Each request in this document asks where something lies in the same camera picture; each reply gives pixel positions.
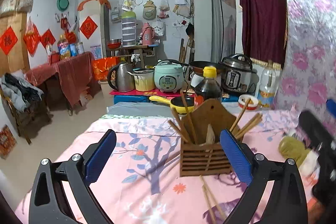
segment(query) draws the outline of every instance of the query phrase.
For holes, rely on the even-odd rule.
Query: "stainless steel kettle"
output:
[[[111,83],[111,75],[115,70],[115,86]],[[120,62],[114,67],[110,68],[107,74],[107,82],[110,87],[114,90],[120,92],[127,92],[135,89],[134,76],[130,75],[129,72],[133,73],[132,65],[127,62]]]

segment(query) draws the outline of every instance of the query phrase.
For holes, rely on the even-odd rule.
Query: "stacked plastic container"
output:
[[[124,12],[121,16],[123,31],[123,47],[135,46],[137,44],[137,15],[135,12]]]

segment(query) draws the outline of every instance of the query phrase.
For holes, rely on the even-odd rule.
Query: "chair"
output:
[[[19,136],[24,136],[27,143],[31,144],[31,140],[24,131],[24,125],[27,125],[31,121],[35,120],[36,114],[45,114],[47,116],[48,122],[51,121],[50,118],[50,110],[47,107],[47,104],[45,102],[45,97],[42,97],[41,102],[33,102],[31,103],[30,107],[28,107],[23,113],[17,111],[9,97],[6,97],[3,93],[3,90],[0,86],[0,95],[1,98],[6,102],[6,105],[8,106],[12,116],[15,119],[16,122],[16,129]]]

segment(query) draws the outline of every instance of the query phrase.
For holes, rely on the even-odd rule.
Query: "maroon curtain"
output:
[[[286,0],[240,0],[244,54],[262,61],[285,61]]]

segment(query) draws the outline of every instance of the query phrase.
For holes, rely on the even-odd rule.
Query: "tile floor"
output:
[[[56,160],[79,134],[106,113],[105,103],[100,91],[85,107],[75,108],[73,116],[68,115],[64,106],[59,110],[51,108],[52,123],[41,127],[40,124],[44,123],[41,118],[28,127],[31,145],[24,138],[19,138],[8,157],[0,159],[0,170],[10,185],[8,203],[11,208],[16,208],[30,190],[39,162],[45,157]]]

